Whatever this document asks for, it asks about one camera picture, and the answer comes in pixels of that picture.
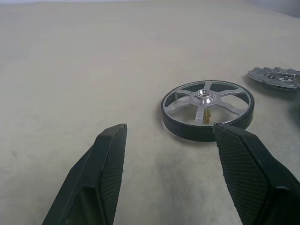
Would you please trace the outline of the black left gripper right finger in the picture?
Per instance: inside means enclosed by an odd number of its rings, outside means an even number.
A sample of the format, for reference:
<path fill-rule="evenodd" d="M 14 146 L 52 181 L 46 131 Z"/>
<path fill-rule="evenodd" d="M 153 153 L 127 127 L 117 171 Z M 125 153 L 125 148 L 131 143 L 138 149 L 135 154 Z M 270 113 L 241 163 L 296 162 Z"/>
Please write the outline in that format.
<path fill-rule="evenodd" d="M 223 176 L 243 225 L 300 225 L 300 181 L 260 139 L 215 124 Z"/>

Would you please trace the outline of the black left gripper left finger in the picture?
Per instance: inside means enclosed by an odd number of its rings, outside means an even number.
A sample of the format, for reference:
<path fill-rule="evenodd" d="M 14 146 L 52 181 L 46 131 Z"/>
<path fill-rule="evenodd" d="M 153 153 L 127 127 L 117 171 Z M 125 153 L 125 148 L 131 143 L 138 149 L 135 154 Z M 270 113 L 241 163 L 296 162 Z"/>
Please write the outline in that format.
<path fill-rule="evenodd" d="M 113 225 L 125 158 L 126 124 L 100 133 L 66 176 L 42 225 Z"/>

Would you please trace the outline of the black rotor ring silver spokes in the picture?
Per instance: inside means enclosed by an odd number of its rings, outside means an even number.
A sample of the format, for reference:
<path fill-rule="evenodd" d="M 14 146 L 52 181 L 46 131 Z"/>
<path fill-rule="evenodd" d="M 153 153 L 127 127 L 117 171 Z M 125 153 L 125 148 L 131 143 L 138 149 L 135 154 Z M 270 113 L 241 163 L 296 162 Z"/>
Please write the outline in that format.
<path fill-rule="evenodd" d="M 246 109 L 240 109 L 221 99 L 235 96 L 245 103 Z M 170 111 L 192 105 L 197 108 L 193 122 L 181 122 L 169 114 Z M 171 90 L 164 96 L 160 104 L 162 121 L 174 135 L 196 142 L 213 142 L 215 140 L 213 125 L 205 123 L 208 109 L 219 106 L 236 115 L 233 120 L 224 124 L 246 129 L 253 120 L 255 100 L 246 88 L 227 81 L 203 80 L 186 83 Z"/>

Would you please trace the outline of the grey metal gear plate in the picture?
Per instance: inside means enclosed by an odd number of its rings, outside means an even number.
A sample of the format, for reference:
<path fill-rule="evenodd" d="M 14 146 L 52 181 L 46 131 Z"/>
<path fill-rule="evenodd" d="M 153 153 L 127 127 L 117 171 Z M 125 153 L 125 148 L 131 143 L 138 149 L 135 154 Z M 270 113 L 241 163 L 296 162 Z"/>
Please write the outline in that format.
<path fill-rule="evenodd" d="M 300 71 L 281 67 L 255 67 L 247 74 L 249 78 L 267 86 L 283 90 L 300 90 Z"/>

